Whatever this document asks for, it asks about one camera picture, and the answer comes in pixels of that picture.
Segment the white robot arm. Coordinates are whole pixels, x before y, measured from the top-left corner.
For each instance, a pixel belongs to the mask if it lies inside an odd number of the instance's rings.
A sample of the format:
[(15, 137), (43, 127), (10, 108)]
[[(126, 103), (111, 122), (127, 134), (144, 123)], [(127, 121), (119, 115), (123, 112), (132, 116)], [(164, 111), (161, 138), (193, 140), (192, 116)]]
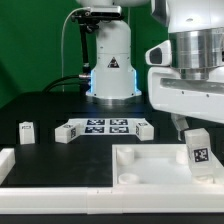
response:
[(151, 15), (137, 16), (135, 59), (150, 66), (150, 104), (174, 117), (224, 124), (224, 0), (77, 1), (99, 21), (89, 97), (124, 100), (136, 89), (129, 26), (109, 17), (149, 4)]

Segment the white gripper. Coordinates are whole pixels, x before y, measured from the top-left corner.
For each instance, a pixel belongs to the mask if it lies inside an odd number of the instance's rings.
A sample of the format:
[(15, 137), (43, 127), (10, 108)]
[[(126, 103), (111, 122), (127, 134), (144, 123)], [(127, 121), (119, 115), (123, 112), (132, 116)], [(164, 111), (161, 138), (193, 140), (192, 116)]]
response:
[(149, 49), (145, 60), (148, 71), (148, 95), (152, 107), (171, 114), (178, 140), (189, 128), (186, 117), (224, 124), (224, 63), (209, 72), (207, 81), (184, 80), (171, 68), (169, 40)]

